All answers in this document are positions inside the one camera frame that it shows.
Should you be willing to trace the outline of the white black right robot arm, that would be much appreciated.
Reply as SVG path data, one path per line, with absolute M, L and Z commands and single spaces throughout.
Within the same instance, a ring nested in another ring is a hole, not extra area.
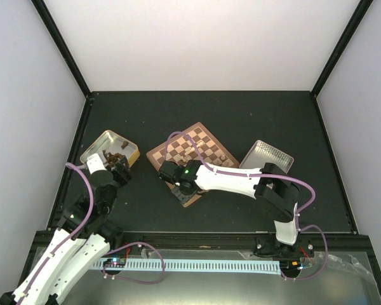
M 226 191 L 258 200 L 276 229 L 276 248 L 290 256 L 299 248 L 297 203 L 299 186 L 273 163 L 263 168 L 226 168 L 190 160 L 186 165 L 164 161 L 158 170 L 161 180 L 174 186 L 182 202 L 201 191 Z

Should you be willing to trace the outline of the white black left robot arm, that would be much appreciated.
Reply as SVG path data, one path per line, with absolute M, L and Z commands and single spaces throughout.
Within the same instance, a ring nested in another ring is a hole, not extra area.
M 92 154 L 84 165 L 88 175 L 72 163 L 66 167 L 80 175 L 88 195 L 63 211 L 44 254 L 14 291 L 0 297 L 0 304 L 62 304 L 95 261 L 123 248 L 123 231 L 108 217 L 118 189 L 132 178 L 126 156 Z

